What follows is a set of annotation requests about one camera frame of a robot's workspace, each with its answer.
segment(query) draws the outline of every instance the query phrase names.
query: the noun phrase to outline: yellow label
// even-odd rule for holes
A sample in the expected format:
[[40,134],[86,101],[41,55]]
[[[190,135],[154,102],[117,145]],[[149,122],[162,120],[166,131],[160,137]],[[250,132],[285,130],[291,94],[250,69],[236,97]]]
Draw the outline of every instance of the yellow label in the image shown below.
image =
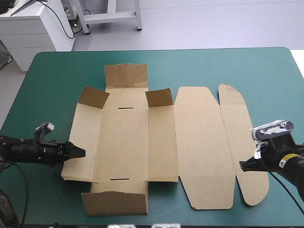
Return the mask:
[[299,154],[296,154],[296,153],[290,153],[288,155],[285,155],[282,160],[284,160],[285,162],[288,161],[289,159],[293,158],[293,157],[297,157],[299,156]]
[[279,166],[280,166],[281,168],[284,168],[286,162],[287,162],[289,159],[294,158],[294,157],[297,157],[297,156],[300,156],[300,155],[299,155],[299,154],[296,154],[296,153],[290,153],[290,154],[288,154],[288,155],[285,155],[285,156],[281,159],[281,161],[280,161],[280,163],[279,163]]

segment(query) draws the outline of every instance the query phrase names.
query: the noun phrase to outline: cardboard panel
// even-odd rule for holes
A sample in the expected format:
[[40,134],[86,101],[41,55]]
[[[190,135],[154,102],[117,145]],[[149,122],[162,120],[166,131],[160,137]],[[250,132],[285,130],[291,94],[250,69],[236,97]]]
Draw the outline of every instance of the cardboard panel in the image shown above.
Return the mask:
[[148,180],[178,181],[177,148],[172,105],[149,108]]
[[220,107],[209,89],[181,87],[174,116],[179,174],[191,205],[194,209],[231,207],[235,170]]
[[104,109],[94,181],[148,178],[149,108]]
[[105,191],[81,196],[88,216],[147,214],[144,194]]
[[144,180],[92,183],[91,193],[82,194],[82,198],[89,216],[148,213],[148,183]]
[[181,177],[181,181],[194,209],[230,209],[233,205],[235,176]]
[[106,89],[110,93],[104,108],[148,107],[145,92],[148,88]]
[[106,65],[104,70],[107,88],[148,88],[146,64]]
[[170,89],[153,90],[146,92],[149,107],[173,105]]
[[61,172],[63,179],[93,181],[102,116],[100,108],[77,104],[69,140],[85,149],[86,156],[66,161]]
[[253,156],[256,143],[252,139],[252,123],[243,96],[233,87],[218,87],[220,108],[227,131],[231,156],[243,197],[248,205],[260,203],[266,196],[269,180],[266,172],[243,172],[239,161]]
[[108,96],[109,93],[107,92],[87,86],[82,91],[78,102],[96,108],[103,108]]

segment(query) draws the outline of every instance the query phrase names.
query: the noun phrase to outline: gray floor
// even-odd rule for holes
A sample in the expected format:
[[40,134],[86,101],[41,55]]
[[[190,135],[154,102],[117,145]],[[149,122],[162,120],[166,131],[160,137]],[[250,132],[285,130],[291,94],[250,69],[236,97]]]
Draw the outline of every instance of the gray floor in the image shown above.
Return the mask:
[[[105,10],[105,1],[83,1],[92,13]],[[304,0],[142,0],[141,7],[141,32],[135,21],[91,25],[90,35],[76,35],[73,50],[304,49]],[[117,8],[132,10],[133,0]],[[296,56],[304,66],[304,54]],[[0,70],[0,128],[24,76],[14,61]]]

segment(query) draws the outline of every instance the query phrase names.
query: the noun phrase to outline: folded cardboard flap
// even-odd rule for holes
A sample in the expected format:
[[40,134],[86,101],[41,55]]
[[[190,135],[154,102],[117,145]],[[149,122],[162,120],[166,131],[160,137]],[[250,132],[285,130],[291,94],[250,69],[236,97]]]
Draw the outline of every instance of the folded cardboard flap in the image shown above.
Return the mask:
[[241,93],[230,85],[218,87],[220,108],[224,120],[230,152],[243,198],[248,205],[260,203],[268,193],[266,172],[243,172],[239,161],[252,157],[256,144],[251,137],[252,123]]
[[112,180],[92,183],[82,199],[89,216],[146,215],[148,183],[143,180]]
[[169,88],[147,91],[146,96],[150,108],[173,105],[171,90]]
[[104,70],[107,88],[148,88],[146,64],[106,65]]
[[194,209],[233,205],[233,167],[220,107],[206,87],[181,87],[174,104],[178,165]]
[[86,86],[81,93],[78,103],[102,109],[108,96],[109,93],[105,91]]
[[82,193],[82,200],[88,216],[146,215],[144,194],[105,191]]

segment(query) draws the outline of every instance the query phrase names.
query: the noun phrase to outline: black cable on floor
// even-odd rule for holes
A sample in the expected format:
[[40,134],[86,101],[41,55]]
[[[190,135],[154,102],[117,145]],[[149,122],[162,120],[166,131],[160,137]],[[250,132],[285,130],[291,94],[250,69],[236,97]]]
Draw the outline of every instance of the black cable on floor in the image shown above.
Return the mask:
[[89,12],[89,14],[91,15],[91,11],[89,11],[88,9],[87,9],[87,10],[85,9],[84,11],[88,11],[88,12]]
[[29,182],[28,181],[29,180],[28,180],[28,178],[27,178],[24,170],[18,164],[14,163],[14,162],[10,162],[10,161],[3,161],[3,160],[0,161],[0,162],[2,162],[2,163],[8,163],[8,164],[16,166],[20,170],[20,172],[22,173],[22,175],[24,177],[26,188],[27,188],[27,194],[26,194],[26,199],[25,199],[25,205],[24,205],[24,211],[23,211],[22,221],[21,221],[21,224],[20,224],[20,227],[19,227],[19,228],[22,228],[23,225],[24,225],[25,217],[27,215],[27,211],[28,211],[28,204],[29,204],[29,201],[28,201],[29,200]]
[[299,210],[302,212],[302,214],[304,215],[304,210],[301,207],[301,205],[298,203],[298,201],[296,201],[295,197],[291,194],[291,192],[288,190],[288,188],[266,167],[266,165],[264,164],[263,160],[260,159],[262,165],[264,166],[264,168],[267,170],[267,172],[277,181],[279,182],[282,187],[287,191],[288,195],[293,199],[293,201],[295,202],[295,204],[298,206]]
[[46,7],[48,7],[48,8],[55,14],[55,16],[56,16],[57,19],[59,20],[59,23],[60,23],[60,25],[61,25],[63,31],[65,32],[66,36],[69,37],[70,39],[74,39],[74,38],[75,38],[75,34],[73,33],[73,36],[72,36],[72,37],[70,37],[70,36],[67,34],[65,28],[64,28],[63,25],[62,25],[61,20],[59,19],[58,15],[55,13],[55,11],[53,11],[53,9],[50,8],[50,7],[49,7],[47,4],[45,4],[44,2],[41,2],[41,1],[39,1],[39,0],[38,0],[38,2],[40,2],[41,4],[43,4],[43,5],[45,5]]

